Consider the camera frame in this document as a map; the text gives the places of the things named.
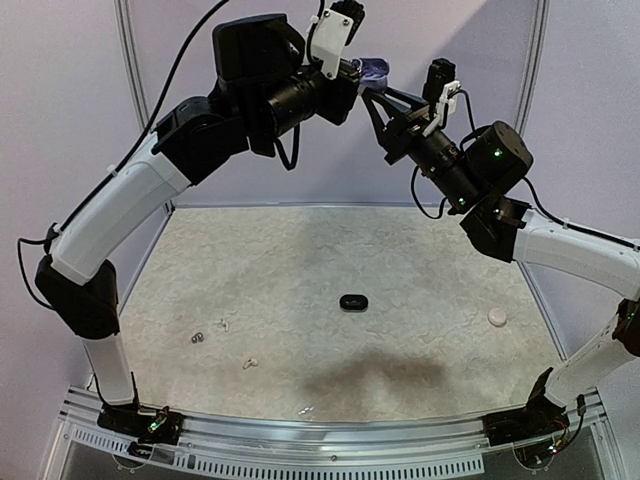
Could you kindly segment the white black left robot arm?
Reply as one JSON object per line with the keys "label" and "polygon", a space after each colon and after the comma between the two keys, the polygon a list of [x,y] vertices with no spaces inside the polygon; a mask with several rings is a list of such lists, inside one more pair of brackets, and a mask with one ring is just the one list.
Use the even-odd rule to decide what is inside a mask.
{"label": "white black left robot arm", "polygon": [[129,160],[47,240],[36,286],[82,339],[109,415],[126,433],[141,433],[149,415],[136,402],[110,254],[161,205],[234,155],[279,157],[293,169],[297,155],[283,150],[283,134],[297,132],[313,116],[342,124],[359,85],[342,53],[359,25],[357,16],[331,8],[315,17],[307,35],[283,13],[215,27],[213,91],[181,102],[160,120]]}

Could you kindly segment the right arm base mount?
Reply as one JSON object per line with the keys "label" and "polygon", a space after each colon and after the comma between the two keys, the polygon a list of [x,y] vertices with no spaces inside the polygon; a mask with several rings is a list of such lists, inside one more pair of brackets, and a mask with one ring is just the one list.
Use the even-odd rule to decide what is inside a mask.
{"label": "right arm base mount", "polygon": [[483,415],[481,422],[482,432],[491,446],[551,435],[570,426],[566,408],[557,406],[544,395],[529,399],[522,407]]}

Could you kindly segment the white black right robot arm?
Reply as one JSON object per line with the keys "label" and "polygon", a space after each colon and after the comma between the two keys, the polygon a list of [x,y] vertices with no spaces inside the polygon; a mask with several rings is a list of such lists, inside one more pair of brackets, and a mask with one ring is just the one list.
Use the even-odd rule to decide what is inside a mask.
{"label": "white black right robot arm", "polygon": [[621,296],[613,318],[577,353],[540,375],[517,427],[537,436],[586,390],[639,356],[639,243],[561,220],[540,202],[508,197],[525,180],[533,157],[519,134],[496,121],[457,146],[444,133],[449,103],[439,106],[392,88],[366,88],[362,99],[386,161],[408,157],[461,216],[461,228],[481,254],[561,271]]}

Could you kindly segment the black earbud charging case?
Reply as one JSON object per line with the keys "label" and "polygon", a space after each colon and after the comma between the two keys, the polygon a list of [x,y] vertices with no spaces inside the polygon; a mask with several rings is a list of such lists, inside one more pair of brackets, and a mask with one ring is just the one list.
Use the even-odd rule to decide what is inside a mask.
{"label": "black earbud charging case", "polygon": [[368,298],[361,294],[345,294],[339,299],[339,306],[343,311],[362,312],[369,305]]}

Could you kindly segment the blue-grey oval charging case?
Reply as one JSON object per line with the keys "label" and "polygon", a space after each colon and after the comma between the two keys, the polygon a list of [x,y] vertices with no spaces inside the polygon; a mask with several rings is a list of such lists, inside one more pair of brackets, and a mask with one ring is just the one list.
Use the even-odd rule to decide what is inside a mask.
{"label": "blue-grey oval charging case", "polygon": [[388,86],[390,66],[386,59],[379,57],[353,58],[351,66],[358,72],[360,83],[359,92],[371,89],[383,93]]}

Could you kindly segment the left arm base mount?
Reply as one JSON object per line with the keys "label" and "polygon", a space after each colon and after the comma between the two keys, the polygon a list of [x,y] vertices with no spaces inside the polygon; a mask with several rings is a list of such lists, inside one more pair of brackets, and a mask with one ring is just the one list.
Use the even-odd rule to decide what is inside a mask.
{"label": "left arm base mount", "polygon": [[177,445],[186,416],[171,410],[141,409],[137,404],[104,404],[97,425],[105,430],[136,437],[141,444]]}

